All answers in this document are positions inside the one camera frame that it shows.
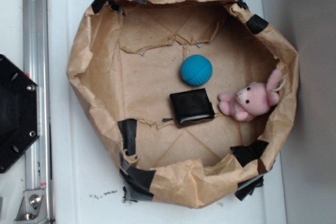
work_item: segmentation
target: stuffed toy rabbit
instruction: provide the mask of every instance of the stuffed toy rabbit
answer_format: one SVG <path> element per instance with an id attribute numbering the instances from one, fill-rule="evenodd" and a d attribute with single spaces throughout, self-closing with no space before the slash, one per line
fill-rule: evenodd
<path id="1" fill-rule="evenodd" d="M 232 116 L 235 120 L 247 122 L 256 116 L 266 114 L 272 106 L 279 102 L 279 87 L 281 71 L 275 69 L 266 84 L 252 82 L 246 88 L 240 89 L 236 94 L 222 93 L 218 96 L 219 109 L 225 115 Z"/>

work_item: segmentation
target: screw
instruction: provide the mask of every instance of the screw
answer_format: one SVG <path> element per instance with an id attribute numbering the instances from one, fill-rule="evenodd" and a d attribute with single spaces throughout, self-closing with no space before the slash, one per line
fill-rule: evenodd
<path id="1" fill-rule="evenodd" d="M 29 198 L 29 203 L 33 207 L 38 207 L 38 205 L 41 203 L 41 197 L 36 194 L 31 195 L 31 197 Z"/>
<path id="2" fill-rule="evenodd" d="M 31 212 L 27 212 L 23 215 L 24 220 L 31 220 L 33 218 L 33 215 Z"/>
<path id="3" fill-rule="evenodd" d="M 28 91 L 34 91 L 35 90 L 35 86 L 34 85 L 28 85 L 27 86 L 27 90 Z"/>

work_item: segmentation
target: blue ball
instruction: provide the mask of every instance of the blue ball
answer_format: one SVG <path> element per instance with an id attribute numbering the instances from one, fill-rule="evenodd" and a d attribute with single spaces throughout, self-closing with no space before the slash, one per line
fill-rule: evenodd
<path id="1" fill-rule="evenodd" d="M 181 66 L 182 79 L 191 86 L 201 86 L 212 76 L 211 62 L 202 55 L 188 57 Z"/>

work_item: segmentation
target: bunny face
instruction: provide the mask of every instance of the bunny face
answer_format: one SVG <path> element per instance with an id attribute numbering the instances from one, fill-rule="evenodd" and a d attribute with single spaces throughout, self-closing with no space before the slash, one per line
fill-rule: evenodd
<path id="1" fill-rule="evenodd" d="M 262 115 L 269 111 L 270 106 L 264 83 L 252 82 L 235 94 L 235 100 L 251 115 Z"/>

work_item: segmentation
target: black wallet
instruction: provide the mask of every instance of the black wallet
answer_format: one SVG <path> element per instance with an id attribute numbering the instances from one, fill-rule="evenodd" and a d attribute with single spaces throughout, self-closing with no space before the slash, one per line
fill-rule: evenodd
<path id="1" fill-rule="evenodd" d="M 170 94 L 178 127 L 211 121 L 215 118 L 205 89 Z"/>

